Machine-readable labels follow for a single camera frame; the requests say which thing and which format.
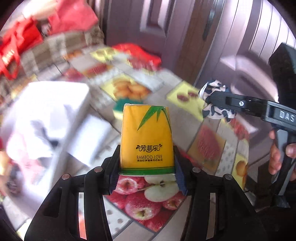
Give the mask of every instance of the door handle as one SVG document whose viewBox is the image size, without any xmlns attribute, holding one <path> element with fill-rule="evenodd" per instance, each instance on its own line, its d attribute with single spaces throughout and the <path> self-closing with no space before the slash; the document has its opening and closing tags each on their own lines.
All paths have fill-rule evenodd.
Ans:
<svg viewBox="0 0 296 241">
<path fill-rule="evenodd" d="M 207 36 L 209 34 L 209 31 L 211 29 L 211 26 L 212 26 L 212 23 L 213 23 L 213 20 L 214 20 L 214 17 L 215 17 L 215 9 L 211 9 L 210 13 L 209 13 L 209 17 L 207 19 L 207 23 L 205 25 L 205 29 L 204 29 L 204 32 L 202 34 L 202 39 L 203 41 L 206 41 L 207 40 Z"/>
</svg>

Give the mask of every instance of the fruit patterned flooring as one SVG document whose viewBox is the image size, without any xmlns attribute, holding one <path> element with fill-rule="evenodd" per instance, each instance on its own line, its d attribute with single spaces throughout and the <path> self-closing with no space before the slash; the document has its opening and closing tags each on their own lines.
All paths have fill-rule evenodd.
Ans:
<svg viewBox="0 0 296 241">
<path fill-rule="evenodd" d="M 120 143 L 122 126 L 113 115 L 113 107 L 117 98 L 130 98 L 167 106 L 174 144 L 192 164 L 212 175 L 230 173 L 244 188 L 248 132 L 237 120 L 226 123 L 203 119 L 199 90 L 171 71 L 141 69 L 130 55 L 101 45 L 68 54 L 64 63 L 52 65 L 37 74 L 37 79 L 85 82 L 90 87 L 92 108 L 113 126 L 92 166 L 83 166 L 77 175 L 100 166 L 106 157 L 112 156 Z M 104 201 L 114 240 L 179 240 L 190 197 L 185 198 L 179 192 L 174 175 L 120 176 L 116 190 Z M 82 195 L 79 211 L 81 237 L 85 238 Z"/>
</svg>

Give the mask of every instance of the green stripe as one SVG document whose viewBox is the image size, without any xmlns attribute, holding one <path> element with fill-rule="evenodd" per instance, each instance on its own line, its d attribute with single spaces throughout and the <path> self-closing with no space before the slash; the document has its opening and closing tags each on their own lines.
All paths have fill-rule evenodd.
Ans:
<svg viewBox="0 0 296 241">
<path fill-rule="evenodd" d="M 161 167 L 161 168 L 124 168 L 120 169 L 120 175 L 160 175 L 175 173 L 174 167 Z"/>
</svg>

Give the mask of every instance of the sliced apple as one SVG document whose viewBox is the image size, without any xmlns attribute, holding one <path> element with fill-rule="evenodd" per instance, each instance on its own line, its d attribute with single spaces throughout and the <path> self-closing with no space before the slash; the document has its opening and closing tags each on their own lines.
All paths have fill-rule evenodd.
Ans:
<svg viewBox="0 0 296 241">
<path fill-rule="evenodd" d="M 166 182 L 154 185 L 145 190 L 145 197 L 152 202 L 163 202 L 173 197 L 179 191 L 176 182 Z"/>
<path fill-rule="evenodd" d="M 167 182 L 175 182 L 176 178 L 174 174 L 165 174 L 165 175 L 154 175 L 144 177 L 146 182 L 150 184 L 162 184 Z"/>
</svg>

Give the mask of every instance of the yellow tissue package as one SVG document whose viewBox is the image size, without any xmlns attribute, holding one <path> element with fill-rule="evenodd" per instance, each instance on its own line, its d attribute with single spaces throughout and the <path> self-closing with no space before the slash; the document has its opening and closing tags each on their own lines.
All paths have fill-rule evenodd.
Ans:
<svg viewBox="0 0 296 241">
<path fill-rule="evenodd" d="M 120 174 L 175 173 L 168 107 L 126 104 L 123 109 Z"/>
</svg>

